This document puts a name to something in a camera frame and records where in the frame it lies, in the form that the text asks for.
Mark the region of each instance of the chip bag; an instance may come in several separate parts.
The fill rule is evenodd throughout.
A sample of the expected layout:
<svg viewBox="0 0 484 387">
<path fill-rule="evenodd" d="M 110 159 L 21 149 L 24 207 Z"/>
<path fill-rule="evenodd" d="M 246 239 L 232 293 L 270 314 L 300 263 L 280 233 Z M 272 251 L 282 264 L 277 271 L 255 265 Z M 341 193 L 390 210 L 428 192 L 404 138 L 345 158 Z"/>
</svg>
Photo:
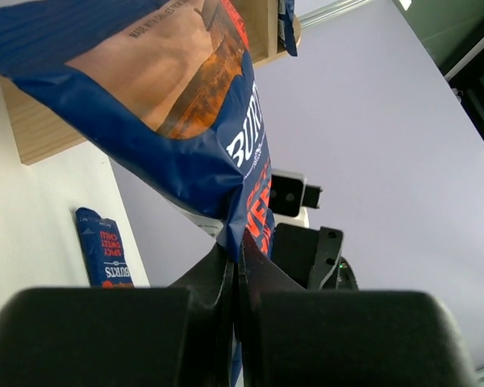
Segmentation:
<svg viewBox="0 0 484 387">
<path fill-rule="evenodd" d="M 279 0 L 277 15 L 277 35 L 280 42 L 291 56 L 298 56 L 294 37 L 294 0 Z"/>
<path fill-rule="evenodd" d="M 185 211 L 237 260 L 270 249 L 270 158 L 244 24 L 228 0 L 0 8 L 0 74 Z"/>
<path fill-rule="evenodd" d="M 75 211 L 77 232 L 90 285 L 103 288 L 132 288 L 119 227 L 111 219 L 81 207 Z"/>
</svg>

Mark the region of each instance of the wooden shelf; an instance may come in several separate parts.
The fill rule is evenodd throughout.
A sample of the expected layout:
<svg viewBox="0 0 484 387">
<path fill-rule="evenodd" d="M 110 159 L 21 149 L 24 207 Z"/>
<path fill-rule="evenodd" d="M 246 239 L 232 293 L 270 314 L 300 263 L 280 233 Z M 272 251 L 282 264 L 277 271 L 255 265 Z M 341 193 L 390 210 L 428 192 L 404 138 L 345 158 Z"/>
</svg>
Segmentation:
<svg viewBox="0 0 484 387">
<path fill-rule="evenodd" d="M 245 22 L 255 67 L 287 55 L 277 37 L 277 2 L 233 0 Z M 301 26 L 298 18 L 294 18 L 294 32 L 299 43 Z M 23 164 L 34 164 L 86 141 L 50 109 L 20 91 L 12 82 L 1 78 L 0 83 Z"/>
</svg>

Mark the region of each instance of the blue chip bag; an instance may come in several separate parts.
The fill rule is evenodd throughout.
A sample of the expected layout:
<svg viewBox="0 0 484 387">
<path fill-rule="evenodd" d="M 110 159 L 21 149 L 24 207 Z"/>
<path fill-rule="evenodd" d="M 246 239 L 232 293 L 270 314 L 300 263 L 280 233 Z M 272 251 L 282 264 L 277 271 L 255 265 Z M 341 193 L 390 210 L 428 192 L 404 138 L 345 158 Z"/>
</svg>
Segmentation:
<svg viewBox="0 0 484 387">
<path fill-rule="evenodd" d="M 90 284 L 103 288 L 131 288 L 131 274 L 116 222 L 101 218 L 95 211 L 84 207 L 75 215 Z"/>
<path fill-rule="evenodd" d="M 269 150 L 248 38 L 229 0 L 2 7 L 0 74 L 159 191 L 233 260 L 246 227 L 269 252 Z"/>
<path fill-rule="evenodd" d="M 279 0 L 277 13 L 277 35 L 291 56 L 298 56 L 294 38 L 294 0 Z"/>
</svg>

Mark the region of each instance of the ceiling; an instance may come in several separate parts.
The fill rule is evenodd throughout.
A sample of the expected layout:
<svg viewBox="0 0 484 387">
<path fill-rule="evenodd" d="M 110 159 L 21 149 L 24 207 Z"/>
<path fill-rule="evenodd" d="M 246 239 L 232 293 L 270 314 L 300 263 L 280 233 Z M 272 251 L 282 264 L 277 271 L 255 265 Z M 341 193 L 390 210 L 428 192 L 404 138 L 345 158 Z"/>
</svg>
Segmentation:
<svg viewBox="0 0 484 387">
<path fill-rule="evenodd" d="M 408 10 L 393 1 L 438 66 L 484 19 L 484 0 L 412 0 Z"/>
</svg>

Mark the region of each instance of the burts chips bag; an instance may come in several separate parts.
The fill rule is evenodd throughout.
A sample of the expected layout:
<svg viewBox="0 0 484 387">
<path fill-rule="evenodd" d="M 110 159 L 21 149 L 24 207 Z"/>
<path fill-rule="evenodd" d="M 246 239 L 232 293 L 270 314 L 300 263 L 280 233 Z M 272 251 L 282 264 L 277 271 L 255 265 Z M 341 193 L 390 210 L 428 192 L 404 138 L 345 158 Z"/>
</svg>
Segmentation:
<svg viewBox="0 0 484 387">
<path fill-rule="evenodd" d="M 90 285 L 103 288 L 132 288 L 122 238 L 114 220 L 81 207 L 75 212 L 77 232 Z"/>
<path fill-rule="evenodd" d="M 234 260 L 246 227 L 269 252 L 269 151 L 248 38 L 228 0 L 2 7 L 0 74 L 184 210 Z"/>
</svg>

